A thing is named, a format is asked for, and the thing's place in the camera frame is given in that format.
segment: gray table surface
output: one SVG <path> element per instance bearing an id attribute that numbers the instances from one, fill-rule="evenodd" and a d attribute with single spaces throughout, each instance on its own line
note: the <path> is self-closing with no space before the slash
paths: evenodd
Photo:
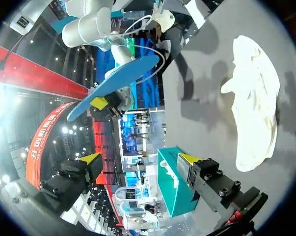
<path id="1" fill-rule="evenodd" d="M 234 94 L 220 93 L 221 85 L 233 74 L 233 40 L 239 35 L 261 46 L 281 84 L 273 157 L 247 173 L 235 166 Z M 257 228 L 261 226 L 283 202 L 296 177 L 296 49 L 283 25 L 256 0 L 226 0 L 166 69 L 163 86 L 167 147 L 211 157 L 228 177 L 242 182 L 242 191 L 255 186 L 267 193 L 268 201 L 254 218 Z M 184 229 L 189 230 L 188 235 L 205 235 L 218 219 L 200 199 L 195 211 L 169 221 L 170 228 L 163 234 L 182 235 Z"/>

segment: person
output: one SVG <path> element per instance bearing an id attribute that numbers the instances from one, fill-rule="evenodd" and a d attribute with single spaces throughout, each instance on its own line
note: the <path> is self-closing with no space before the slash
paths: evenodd
<path id="1" fill-rule="evenodd" d="M 144 137 L 143 135 L 148 135 L 148 133 L 143 134 L 129 134 L 127 137 L 132 139 L 142 138 L 142 139 L 149 139 L 149 137 Z"/>

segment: red banner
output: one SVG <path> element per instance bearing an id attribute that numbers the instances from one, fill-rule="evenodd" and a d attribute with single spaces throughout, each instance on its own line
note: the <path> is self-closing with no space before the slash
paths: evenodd
<path id="1" fill-rule="evenodd" d="M 52 111 L 42 122 L 32 139 L 27 157 L 26 179 L 36 188 L 40 188 L 41 156 L 46 140 L 58 118 L 73 103 L 75 102 L 61 105 Z"/>
<path id="2" fill-rule="evenodd" d="M 6 56 L 7 52 L 6 49 L 0 47 L 0 60 Z M 0 70 L 0 82 L 18 88 L 79 100 L 88 95 L 86 87 L 15 53 L 8 57 L 5 70 Z"/>

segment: display screen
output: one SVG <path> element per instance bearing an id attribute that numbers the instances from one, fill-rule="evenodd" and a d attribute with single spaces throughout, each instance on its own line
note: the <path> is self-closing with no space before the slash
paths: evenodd
<path id="1" fill-rule="evenodd" d="M 147 55 L 153 55 L 154 52 L 149 49 L 135 47 L 132 45 L 141 45 L 146 47 L 153 47 L 153 42 L 149 38 L 125 38 L 126 46 L 130 49 L 135 58 L 144 57 Z M 112 53 L 110 51 L 103 52 L 98 50 L 97 53 L 97 67 L 96 67 L 96 82 L 99 84 L 104 80 L 105 73 L 118 64 L 115 62 Z M 147 71 L 141 79 L 144 80 L 154 72 L 154 68 Z M 132 87 L 132 99 L 133 105 L 131 109 L 138 108 L 154 108 L 160 105 L 159 101 L 159 88 L 157 83 L 157 77 L 154 76 L 141 84 Z"/>

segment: trade show hall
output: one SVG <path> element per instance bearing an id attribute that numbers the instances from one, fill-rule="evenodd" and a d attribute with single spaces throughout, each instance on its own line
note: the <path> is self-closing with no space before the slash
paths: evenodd
<path id="1" fill-rule="evenodd" d="M 3 214 L 27 235 L 269 235 L 296 191 L 281 2 L 24 1 L 0 29 Z"/>

